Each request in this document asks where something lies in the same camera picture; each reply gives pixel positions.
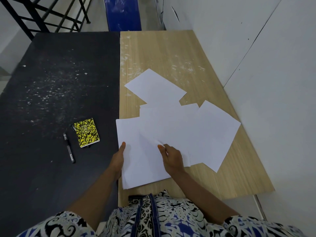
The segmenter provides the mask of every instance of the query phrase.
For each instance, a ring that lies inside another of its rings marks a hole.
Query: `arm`
[[[124,163],[125,142],[112,157],[109,167],[90,188],[67,208],[80,215],[92,228],[97,230],[113,183],[120,178]]]
[[[239,215],[192,179],[184,170],[180,151],[167,144],[164,146],[158,145],[165,170],[178,184],[185,196],[203,212],[208,222],[223,224],[228,217]]]

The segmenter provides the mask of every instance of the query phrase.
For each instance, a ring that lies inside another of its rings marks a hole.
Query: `person's left hand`
[[[124,163],[123,152],[125,150],[126,143],[123,142],[119,150],[113,155],[109,168],[114,172],[115,179],[118,180],[121,177],[122,167]]]

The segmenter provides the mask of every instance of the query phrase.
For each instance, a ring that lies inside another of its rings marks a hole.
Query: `black metal frame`
[[[85,21],[85,19],[87,20],[87,23],[90,23],[89,21],[89,18],[88,18],[88,15],[87,15],[87,11],[89,9],[89,6],[90,6],[90,3],[91,3],[91,0],[88,4],[88,7],[87,7],[87,10],[85,9],[84,7],[84,4],[86,2],[86,0],[82,1],[82,0],[79,0],[80,2],[80,10],[77,14],[77,17],[76,19],[73,19],[71,17],[68,16],[68,13],[70,11],[70,9],[72,8],[75,0],[72,0],[67,11],[65,12],[65,14],[61,14],[59,12],[56,12],[56,11],[53,11],[53,8],[54,6],[56,5],[56,3],[58,2],[58,0],[54,0],[52,2],[52,4],[49,6],[49,8],[47,7],[43,7],[41,5],[38,4],[38,2],[40,0],[34,0],[33,2],[31,2],[30,0],[13,0],[13,1],[17,1],[19,3],[22,3],[25,8],[27,9],[27,11],[29,12],[29,14],[31,15],[32,18],[28,18],[28,17],[23,17],[23,16],[19,16],[16,11],[14,10],[14,8],[10,5],[10,3],[8,2],[8,0],[0,0],[2,2],[2,4],[4,5],[4,7],[8,10],[8,12],[11,14],[11,16],[14,18],[14,20],[19,24],[19,26],[22,28],[22,30],[25,32],[25,34],[31,39],[33,40],[34,38],[34,35],[32,32],[49,32],[49,29],[47,28],[46,25],[48,26],[55,26],[57,27],[55,32],[59,32],[59,30],[61,28],[63,29],[67,29],[67,30],[70,30],[70,32],[73,32],[73,31],[77,31],[77,32],[80,32],[81,31],[81,28],[82,28],[82,25]],[[44,15],[41,17],[37,10],[36,9],[39,9],[41,11],[45,11]],[[78,18],[79,18],[79,15],[81,13],[81,11],[83,11],[84,13],[84,18],[82,21],[78,21]],[[52,24],[52,23],[47,23],[45,22],[45,19],[47,18],[47,16],[49,14],[52,14],[52,15],[55,15],[55,16],[59,16],[59,17],[62,17],[60,23],[58,25],[56,24]],[[34,30],[34,29],[29,29],[26,24],[22,21],[22,20],[29,20],[29,21],[34,21],[38,28],[40,30]],[[68,27],[64,27],[62,26],[62,24],[64,23],[65,20],[69,20],[69,21],[72,21],[73,22],[73,25],[71,28],[68,28]]]

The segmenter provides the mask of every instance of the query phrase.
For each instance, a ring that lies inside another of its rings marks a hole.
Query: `stack of paper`
[[[125,85],[147,104],[140,116],[117,119],[118,143],[126,142],[123,188],[167,179],[158,144],[180,150],[184,166],[204,163],[215,172],[234,140],[240,122],[208,101],[181,106],[186,92],[148,69]]]

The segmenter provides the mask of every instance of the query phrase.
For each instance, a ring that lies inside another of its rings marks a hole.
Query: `small notebook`
[[[100,141],[93,118],[74,123],[74,127],[80,147],[85,147]]]

